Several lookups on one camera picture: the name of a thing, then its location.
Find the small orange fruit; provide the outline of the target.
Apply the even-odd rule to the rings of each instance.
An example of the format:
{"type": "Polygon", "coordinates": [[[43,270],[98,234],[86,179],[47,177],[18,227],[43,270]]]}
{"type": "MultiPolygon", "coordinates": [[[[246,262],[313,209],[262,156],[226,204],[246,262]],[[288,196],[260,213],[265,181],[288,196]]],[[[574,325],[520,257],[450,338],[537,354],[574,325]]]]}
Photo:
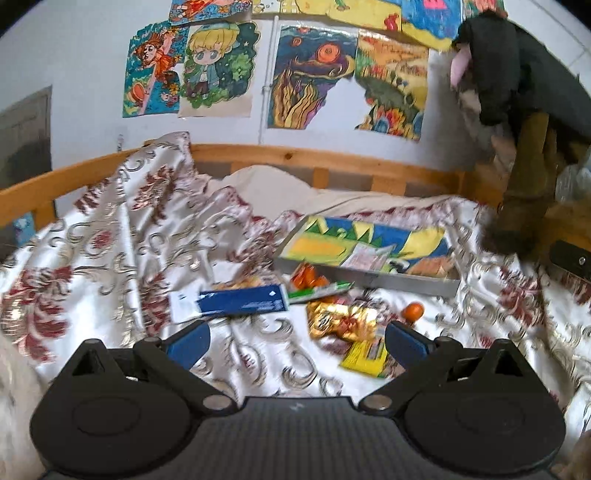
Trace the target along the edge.
{"type": "Polygon", "coordinates": [[[412,302],[401,312],[401,317],[410,324],[414,324],[424,316],[425,307],[420,302],[412,302]]]}

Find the blue snack bar packet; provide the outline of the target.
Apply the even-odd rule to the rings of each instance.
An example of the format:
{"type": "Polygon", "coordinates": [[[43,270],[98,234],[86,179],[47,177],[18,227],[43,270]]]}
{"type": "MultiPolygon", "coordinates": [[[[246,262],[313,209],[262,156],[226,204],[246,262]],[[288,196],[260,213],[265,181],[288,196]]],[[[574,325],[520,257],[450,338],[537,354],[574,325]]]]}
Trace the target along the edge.
{"type": "Polygon", "coordinates": [[[171,321],[224,318],[287,311],[290,304],[281,285],[197,292],[184,289],[168,294],[171,321]]]}

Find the yellow snack packet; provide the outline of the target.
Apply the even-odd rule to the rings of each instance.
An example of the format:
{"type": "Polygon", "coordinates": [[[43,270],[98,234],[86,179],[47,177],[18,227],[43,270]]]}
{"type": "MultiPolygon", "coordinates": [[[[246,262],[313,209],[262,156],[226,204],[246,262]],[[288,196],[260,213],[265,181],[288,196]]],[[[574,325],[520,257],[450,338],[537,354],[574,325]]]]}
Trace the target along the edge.
{"type": "Polygon", "coordinates": [[[341,367],[373,378],[384,378],[388,351],[384,339],[353,343],[342,359],[341,367]]]}

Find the gold foil snack packet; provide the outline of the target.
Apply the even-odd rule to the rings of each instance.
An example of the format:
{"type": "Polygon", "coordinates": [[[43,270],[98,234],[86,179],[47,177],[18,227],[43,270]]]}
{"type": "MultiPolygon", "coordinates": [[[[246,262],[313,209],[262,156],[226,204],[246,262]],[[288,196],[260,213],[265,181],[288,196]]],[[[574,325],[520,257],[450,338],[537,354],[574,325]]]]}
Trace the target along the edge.
{"type": "Polygon", "coordinates": [[[308,333],[319,339],[337,336],[348,342],[373,340],[378,327],[379,312],[361,305],[311,302],[305,307],[308,333]]]}

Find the grey tray colourful lining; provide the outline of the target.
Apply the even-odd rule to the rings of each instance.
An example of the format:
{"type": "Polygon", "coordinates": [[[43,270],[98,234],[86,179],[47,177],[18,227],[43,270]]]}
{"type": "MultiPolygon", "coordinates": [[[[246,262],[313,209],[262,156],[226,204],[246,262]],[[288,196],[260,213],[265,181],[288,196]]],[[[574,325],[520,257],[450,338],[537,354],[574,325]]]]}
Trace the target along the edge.
{"type": "Polygon", "coordinates": [[[308,215],[273,255],[273,267],[284,274],[304,263],[331,280],[363,288],[451,298],[460,286],[453,249],[441,227],[406,230],[308,215]]]}

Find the green sausage stick packet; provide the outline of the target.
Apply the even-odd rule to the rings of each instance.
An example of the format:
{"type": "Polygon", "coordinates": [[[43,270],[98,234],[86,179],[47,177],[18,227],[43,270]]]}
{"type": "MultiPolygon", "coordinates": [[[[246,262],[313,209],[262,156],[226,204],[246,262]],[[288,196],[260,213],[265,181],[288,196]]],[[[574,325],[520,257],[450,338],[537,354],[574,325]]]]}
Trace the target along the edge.
{"type": "Polygon", "coordinates": [[[329,297],[335,297],[349,292],[353,288],[353,282],[335,282],[329,285],[312,287],[310,289],[290,292],[287,295],[290,305],[314,302],[329,297]]]}

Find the orange candy bag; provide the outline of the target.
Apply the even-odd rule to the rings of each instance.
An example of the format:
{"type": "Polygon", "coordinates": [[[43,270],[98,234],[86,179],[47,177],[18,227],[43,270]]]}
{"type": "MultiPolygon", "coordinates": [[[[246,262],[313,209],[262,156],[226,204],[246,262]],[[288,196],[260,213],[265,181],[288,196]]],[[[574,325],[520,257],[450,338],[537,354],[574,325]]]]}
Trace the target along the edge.
{"type": "Polygon", "coordinates": [[[301,263],[294,271],[294,274],[291,275],[290,284],[297,291],[301,291],[317,287],[327,287],[329,286],[329,280],[325,276],[318,274],[313,265],[301,263]]]}

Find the floral satin bedspread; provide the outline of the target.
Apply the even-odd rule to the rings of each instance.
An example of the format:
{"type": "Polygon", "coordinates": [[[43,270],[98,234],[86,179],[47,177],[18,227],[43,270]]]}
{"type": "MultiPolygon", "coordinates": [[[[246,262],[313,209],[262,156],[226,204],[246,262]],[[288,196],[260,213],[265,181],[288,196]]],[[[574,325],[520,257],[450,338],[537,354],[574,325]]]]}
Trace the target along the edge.
{"type": "MultiPolygon", "coordinates": [[[[273,254],[305,215],[253,214],[232,187],[206,192],[189,137],[172,133],[89,187],[61,219],[1,263],[1,475],[44,473],[29,421],[77,346],[98,338],[129,347],[170,330],[168,294],[255,275],[271,278],[273,254]]],[[[423,297],[416,329],[469,347],[512,340],[564,412],[566,439],[555,470],[590,475],[590,286],[566,273],[486,251],[493,211],[450,197],[427,207],[344,215],[414,230],[441,227],[460,288],[423,297]]]]}

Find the brown hanging garment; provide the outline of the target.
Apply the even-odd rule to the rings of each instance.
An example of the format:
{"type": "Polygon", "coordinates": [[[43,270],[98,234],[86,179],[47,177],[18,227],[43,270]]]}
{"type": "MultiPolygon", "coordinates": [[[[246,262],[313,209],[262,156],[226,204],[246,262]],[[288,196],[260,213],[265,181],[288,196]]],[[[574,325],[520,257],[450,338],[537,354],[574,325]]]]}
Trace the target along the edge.
{"type": "Polygon", "coordinates": [[[483,234],[486,250],[519,256],[534,250],[544,217],[555,201],[559,174],[578,163],[577,147],[550,115],[529,116],[518,137],[516,160],[497,217],[483,234]]]}

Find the beige pillow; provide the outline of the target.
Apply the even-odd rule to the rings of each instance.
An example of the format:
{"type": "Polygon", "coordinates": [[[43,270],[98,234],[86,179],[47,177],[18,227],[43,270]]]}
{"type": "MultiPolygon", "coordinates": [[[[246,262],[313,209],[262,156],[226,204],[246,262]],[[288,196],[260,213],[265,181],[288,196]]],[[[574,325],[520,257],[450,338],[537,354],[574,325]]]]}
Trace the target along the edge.
{"type": "Polygon", "coordinates": [[[290,210],[302,215],[344,216],[360,211],[386,211],[394,207],[427,207],[450,195],[400,197],[379,192],[315,189],[280,169],[256,165],[208,182],[206,192],[232,187],[253,214],[276,219],[290,210]]]}

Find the clear plastic bag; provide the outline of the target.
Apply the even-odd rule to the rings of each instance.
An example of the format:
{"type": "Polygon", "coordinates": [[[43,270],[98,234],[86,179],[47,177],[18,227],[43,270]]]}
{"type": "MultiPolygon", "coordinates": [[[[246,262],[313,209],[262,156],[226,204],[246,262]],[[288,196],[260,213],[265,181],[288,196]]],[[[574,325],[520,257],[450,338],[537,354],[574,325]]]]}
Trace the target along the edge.
{"type": "Polygon", "coordinates": [[[587,150],[577,165],[567,166],[557,177],[555,199],[559,203],[590,202],[591,153],[587,150]]]}

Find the red-haired girl drawing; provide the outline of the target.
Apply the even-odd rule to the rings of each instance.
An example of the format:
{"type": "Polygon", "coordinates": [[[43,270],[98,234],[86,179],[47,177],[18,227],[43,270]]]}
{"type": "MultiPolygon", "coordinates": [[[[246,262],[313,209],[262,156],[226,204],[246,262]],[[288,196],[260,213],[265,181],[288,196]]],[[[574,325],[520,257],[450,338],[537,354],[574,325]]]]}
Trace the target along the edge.
{"type": "Polygon", "coordinates": [[[188,28],[169,21],[149,24],[129,41],[122,117],[176,114],[180,79],[175,68],[184,62],[188,28]]]}

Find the grey door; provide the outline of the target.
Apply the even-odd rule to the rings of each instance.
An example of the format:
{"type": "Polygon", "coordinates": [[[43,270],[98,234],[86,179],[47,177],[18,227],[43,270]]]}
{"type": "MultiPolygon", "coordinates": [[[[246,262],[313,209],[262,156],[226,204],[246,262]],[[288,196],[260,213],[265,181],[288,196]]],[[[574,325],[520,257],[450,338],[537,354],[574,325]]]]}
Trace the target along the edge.
{"type": "Polygon", "coordinates": [[[52,170],[52,87],[45,87],[1,112],[1,188],[52,170]]]}

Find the landscape field drawing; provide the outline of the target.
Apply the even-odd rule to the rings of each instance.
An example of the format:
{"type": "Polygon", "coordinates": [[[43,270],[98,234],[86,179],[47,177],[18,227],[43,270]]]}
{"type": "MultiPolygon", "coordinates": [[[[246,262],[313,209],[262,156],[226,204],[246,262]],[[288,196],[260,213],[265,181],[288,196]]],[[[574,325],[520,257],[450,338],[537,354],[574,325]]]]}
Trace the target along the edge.
{"type": "Polygon", "coordinates": [[[429,49],[362,30],[356,47],[356,82],[369,113],[359,130],[421,139],[428,96],[429,49]]]}

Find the blond child drawing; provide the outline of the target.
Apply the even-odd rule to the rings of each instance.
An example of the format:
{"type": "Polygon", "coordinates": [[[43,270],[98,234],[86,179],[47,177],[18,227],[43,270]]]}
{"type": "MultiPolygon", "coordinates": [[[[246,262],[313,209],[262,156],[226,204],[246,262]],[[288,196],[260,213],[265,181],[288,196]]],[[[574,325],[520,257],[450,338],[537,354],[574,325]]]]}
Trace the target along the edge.
{"type": "Polygon", "coordinates": [[[260,33],[254,22],[194,25],[188,31],[178,116],[247,117],[260,33]]]}

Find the blue swirl night drawing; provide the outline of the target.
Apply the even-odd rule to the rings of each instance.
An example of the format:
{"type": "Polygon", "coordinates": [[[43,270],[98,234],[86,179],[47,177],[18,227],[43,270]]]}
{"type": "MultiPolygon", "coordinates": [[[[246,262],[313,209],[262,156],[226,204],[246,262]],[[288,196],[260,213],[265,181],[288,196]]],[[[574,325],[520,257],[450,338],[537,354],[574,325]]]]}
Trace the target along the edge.
{"type": "Polygon", "coordinates": [[[349,32],[283,25],[276,49],[267,126],[304,130],[329,90],[356,70],[358,37],[349,32]]]}

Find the yellow top drawing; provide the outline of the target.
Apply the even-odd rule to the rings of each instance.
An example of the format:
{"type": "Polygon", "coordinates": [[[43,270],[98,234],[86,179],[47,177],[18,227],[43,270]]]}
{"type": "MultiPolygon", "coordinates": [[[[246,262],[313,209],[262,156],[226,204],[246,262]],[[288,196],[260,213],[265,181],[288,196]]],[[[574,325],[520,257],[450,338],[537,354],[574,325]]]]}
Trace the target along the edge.
{"type": "Polygon", "coordinates": [[[429,48],[446,51],[463,21],[463,1],[253,1],[252,13],[327,17],[356,27],[401,33],[429,48]]]}

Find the top left cartoon drawing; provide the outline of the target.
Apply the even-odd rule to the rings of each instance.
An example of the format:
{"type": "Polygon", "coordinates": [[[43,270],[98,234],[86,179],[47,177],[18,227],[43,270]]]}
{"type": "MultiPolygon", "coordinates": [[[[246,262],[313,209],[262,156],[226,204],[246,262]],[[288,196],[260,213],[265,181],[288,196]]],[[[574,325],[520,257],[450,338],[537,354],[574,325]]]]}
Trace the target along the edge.
{"type": "Polygon", "coordinates": [[[224,19],[252,8],[246,0],[185,0],[172,1],[168,20],[174,25],[224,19]]]}

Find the wooden bed frame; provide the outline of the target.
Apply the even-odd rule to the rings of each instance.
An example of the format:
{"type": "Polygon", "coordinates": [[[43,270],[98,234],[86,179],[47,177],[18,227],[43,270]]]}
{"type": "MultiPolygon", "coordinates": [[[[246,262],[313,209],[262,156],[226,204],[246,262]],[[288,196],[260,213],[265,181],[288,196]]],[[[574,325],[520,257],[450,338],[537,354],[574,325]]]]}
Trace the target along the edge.
{"type": "MultiPolygon", "coordinates": [[[[199,167],[217,165],[222,174],[253,165],[270,165],[304,174],[304,181],[317,189],[332,186],[331,178],[346,174],[370,179],[370,190],[394,196],[409,196],[414,187],[429,194],[459,195],[480,204],[500,205],[504,180],[489,165],[472,171],[438,171],[373,157],[314,149],[269,145],[192,144],[190,152],[199,167]]],[[[1,191],[1,224],[30,212],[41,229],[56,219],[54,200],[110,176],[133,149],[63,167],[1,191]]]]}

